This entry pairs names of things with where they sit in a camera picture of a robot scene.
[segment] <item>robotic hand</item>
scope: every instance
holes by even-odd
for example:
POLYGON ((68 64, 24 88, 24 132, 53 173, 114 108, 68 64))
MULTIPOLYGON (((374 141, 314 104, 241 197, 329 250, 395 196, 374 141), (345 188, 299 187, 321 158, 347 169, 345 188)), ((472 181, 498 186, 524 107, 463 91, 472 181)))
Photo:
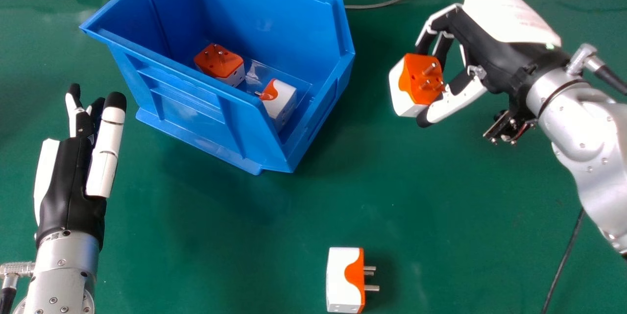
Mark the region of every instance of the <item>robotic hand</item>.
POLYGON ((621 94, 627 85, 588 44, 569 56, 560 37, 522 0, 464 0, 427 20, 408 54, 390 71, 397 115, 427 127, 487 91, 509 95, 509 109, 484 133, 515 145, 540 126, 557 159, 573 174, 579 198, 603 236, 627 259, 627 105, 582 77, 592 71, 621 94), (464 69, 442 80, 453 40, 464 69), (432 56, 427 55, 432 43, 432 56))
POLYGON ((83 109, 80 87, 65 95, 70 137, 47 139, 34 184, 35 263, 0 266, 0 314, 11 311, 18 278, 31 276, 14 314, 93 313, 107 198, 116 175, 126 98, 111 93, 83 109))

